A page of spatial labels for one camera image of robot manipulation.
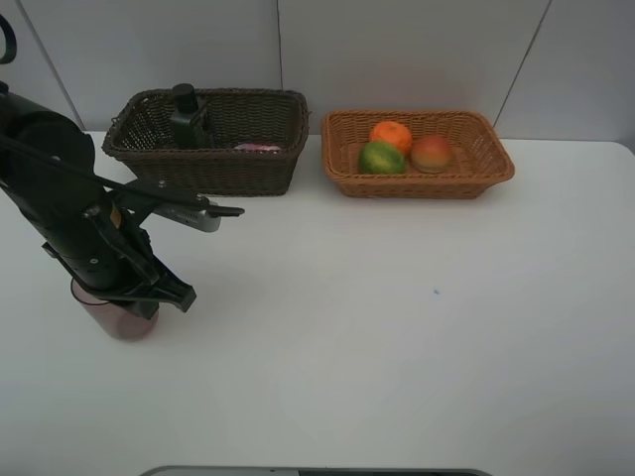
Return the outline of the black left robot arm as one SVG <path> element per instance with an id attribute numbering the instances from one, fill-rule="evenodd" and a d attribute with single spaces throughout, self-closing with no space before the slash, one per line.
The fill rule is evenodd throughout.
<path id="1" fill-rule="evenodd" d="M 81 289 L 149 319 L 196 298 L 154 254 L 142 222 L 157 200 L 94 172 L 93 140 L 71 120 L 1 86 L 1 188 Z"/>

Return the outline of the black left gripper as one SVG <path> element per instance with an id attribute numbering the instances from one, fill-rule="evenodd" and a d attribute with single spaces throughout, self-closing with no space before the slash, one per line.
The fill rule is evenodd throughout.
<path id="1" fill-rule="evenodd" d="M 196 299 L 193 287 L 154 255 L 148 233 L 129 213 L 113 222 L 116 205 L 106 192 L 78 201 L 21 198 L 19 209 L 45 238 L 45 251 L 94 297 L 146 320 L 162 302 L 187 311 Z"/>

